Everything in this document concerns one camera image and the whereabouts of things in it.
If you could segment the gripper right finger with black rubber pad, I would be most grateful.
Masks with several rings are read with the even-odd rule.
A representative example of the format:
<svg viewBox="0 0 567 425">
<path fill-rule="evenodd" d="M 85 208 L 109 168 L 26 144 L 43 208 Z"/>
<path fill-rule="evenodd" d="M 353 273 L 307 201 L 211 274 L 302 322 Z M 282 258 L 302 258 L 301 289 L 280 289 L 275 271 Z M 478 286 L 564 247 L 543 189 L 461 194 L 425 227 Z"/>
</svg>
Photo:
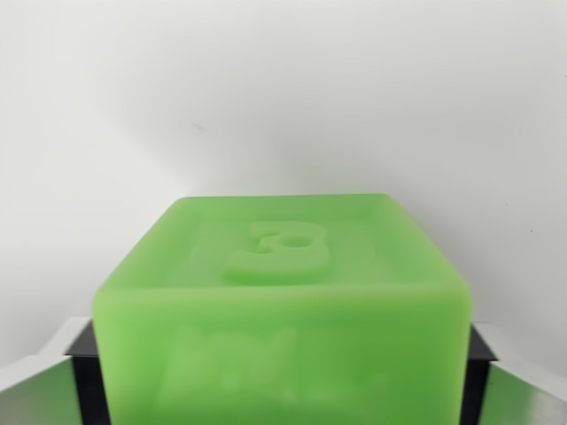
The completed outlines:
<svg viewBox="0 0 567 425">
<path fill-rule="evenodd" d="M 461 424 L 566 422 L 566 379 L 528 361 L 492 323 L 471 325 Z"/>
</svg>

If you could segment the gripper left finger with black rubber pad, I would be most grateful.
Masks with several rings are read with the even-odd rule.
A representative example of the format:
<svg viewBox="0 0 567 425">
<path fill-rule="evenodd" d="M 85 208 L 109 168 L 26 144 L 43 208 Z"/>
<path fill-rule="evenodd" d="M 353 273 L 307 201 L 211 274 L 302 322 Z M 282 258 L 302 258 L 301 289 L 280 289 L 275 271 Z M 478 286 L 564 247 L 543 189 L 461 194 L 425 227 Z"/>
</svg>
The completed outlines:
<svg viewBox="0 0 567 425">
<path fill-rule="evenodd" d="M 38 353 L 1 368 L 1 422 L 110 422 L 90 317 L 66 320 Z"/>
</svg>

